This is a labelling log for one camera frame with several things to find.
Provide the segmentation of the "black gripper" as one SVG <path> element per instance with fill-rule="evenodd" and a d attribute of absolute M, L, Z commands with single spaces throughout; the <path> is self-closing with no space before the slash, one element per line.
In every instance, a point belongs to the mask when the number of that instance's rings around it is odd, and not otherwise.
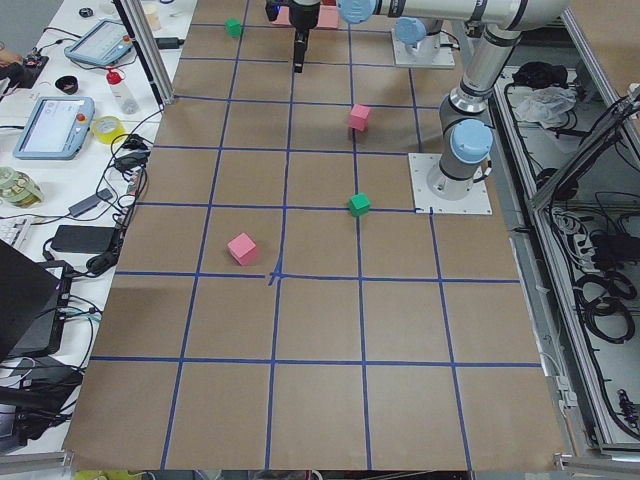
<path fill-rule="evenodd" d="M 289 22 L 297 30 L 294 36 L 293 71 L 302 73 L 309 43 L 309 34 L 319 20 L 319 0 L 290 0 Z"/>

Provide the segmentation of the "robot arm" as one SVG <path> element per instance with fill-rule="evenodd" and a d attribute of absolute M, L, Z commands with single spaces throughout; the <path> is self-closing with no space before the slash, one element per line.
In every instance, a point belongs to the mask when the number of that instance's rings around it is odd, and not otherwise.
<path fill-rule="evenodd" d="M 395 65 L 453 69 L 455 43 L 442 31 L 442 20 L 400 17 L 391 30 Z"/>
<path fill-rule="evenodd" d="M 427 175 L 429 189 L 441 198 L 461 199 L 474 184 L 493 134 L 479 119 L 487 99 L 521 33 L 556 19 L 566 1 L 339 1 L 340 17 L 358 24 L 373 15 L 469 21 L 485 26 L 457 87 L 440 106 L 444 151 Z"/>

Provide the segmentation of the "pink cube near arm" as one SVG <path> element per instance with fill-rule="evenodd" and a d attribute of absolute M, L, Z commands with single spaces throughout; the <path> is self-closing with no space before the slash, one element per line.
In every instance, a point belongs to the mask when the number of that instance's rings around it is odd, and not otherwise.
<path fill-rule="evenodd" d="M 368 128 L 371 111 L 369 106 L 355 104 L 349 113 L 348 126 L 356 131 L 364 132 Z"/>

